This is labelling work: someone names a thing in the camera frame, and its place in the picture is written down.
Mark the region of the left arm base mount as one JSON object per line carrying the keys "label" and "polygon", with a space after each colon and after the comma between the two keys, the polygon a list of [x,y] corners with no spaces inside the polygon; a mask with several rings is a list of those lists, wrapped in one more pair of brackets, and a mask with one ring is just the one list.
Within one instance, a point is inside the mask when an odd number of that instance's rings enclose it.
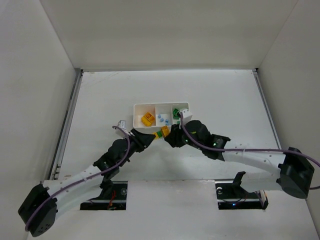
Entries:
{"label": "left arm base mount", "polygon": [[128,182],[115,181],[111,190],[80,204],[81,211],[125,211],[127,208]]}

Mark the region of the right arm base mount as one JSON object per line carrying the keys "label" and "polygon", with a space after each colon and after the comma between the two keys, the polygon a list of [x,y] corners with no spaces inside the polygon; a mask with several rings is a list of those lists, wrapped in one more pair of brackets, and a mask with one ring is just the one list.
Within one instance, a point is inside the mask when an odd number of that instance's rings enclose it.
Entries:
{"label": "right arm base mount", "polygon": [[231,180],[215,182],[217,206],[219,210],[266,210],[269,201],[265,191],[247,192],[240,183],[245,171],[238,172]]}

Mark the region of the yellow curved lego brick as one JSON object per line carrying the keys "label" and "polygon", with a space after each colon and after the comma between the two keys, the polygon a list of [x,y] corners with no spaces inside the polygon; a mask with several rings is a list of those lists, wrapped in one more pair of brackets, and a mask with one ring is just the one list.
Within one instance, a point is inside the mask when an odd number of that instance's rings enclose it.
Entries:
{"label": "yellow curved lego brick", "polygon": [[146,127],[151,127],[153,123],[155,122],[155,116],[152,115],[150,112],[147,112],[145,115],[141,117],[141,122],[146,126]]}

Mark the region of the yellow lego cluster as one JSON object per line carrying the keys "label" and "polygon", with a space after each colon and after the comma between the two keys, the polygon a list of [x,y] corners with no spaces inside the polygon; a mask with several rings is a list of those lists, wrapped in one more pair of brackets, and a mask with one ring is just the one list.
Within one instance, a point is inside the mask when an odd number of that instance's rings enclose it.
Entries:
{"label": "yellow lego cluster", "polygon": [[160,128],[160,130],[153,133],[155,135],[155,140],[165,138],[170,134],[170,129],[165,125]]}

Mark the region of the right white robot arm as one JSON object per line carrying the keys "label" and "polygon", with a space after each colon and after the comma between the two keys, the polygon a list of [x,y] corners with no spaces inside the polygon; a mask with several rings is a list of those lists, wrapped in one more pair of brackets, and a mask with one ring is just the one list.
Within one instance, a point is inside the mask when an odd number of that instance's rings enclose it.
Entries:
{"label": "right white robot arm", "polygon": [[164,140],[173,148],[192,146],[212,160],[260,169],[260,172],[240,171],[236,174],[232,187],[240,194],[283,191],[292,197],[306,199],[311,189],[315,169],[307,156],[296,148],[249,148],[247,144],[237,144],[229,137],[210,133],[199,120],[172,125]]}

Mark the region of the green square lego brick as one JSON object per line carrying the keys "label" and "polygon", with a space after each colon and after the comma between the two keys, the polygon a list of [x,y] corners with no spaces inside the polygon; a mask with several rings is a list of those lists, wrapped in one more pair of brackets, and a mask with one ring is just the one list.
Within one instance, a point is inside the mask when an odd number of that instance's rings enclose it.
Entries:
{"label": "green square lego brick", "polygon": [[180,110],[177,109],[177,108],[174,108],[173,111],[172,111],[172,117],[173,119],[180,119]]}

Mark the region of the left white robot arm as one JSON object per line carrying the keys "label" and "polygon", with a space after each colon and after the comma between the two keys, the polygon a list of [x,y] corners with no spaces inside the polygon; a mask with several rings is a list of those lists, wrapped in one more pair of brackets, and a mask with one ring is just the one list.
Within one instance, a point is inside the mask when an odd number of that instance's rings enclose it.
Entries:
{"label": "left white robot arm", "polygon": [[34,186],[18,209],[25,231],[34,238],[44,234],[55,220],[69,209],[110,191],[112,178],[134,153],[141,153],[155,139],[154,134],[136,129],[122,131],[124,137],[115,140],[98,160],[82,172],[52,186]]}

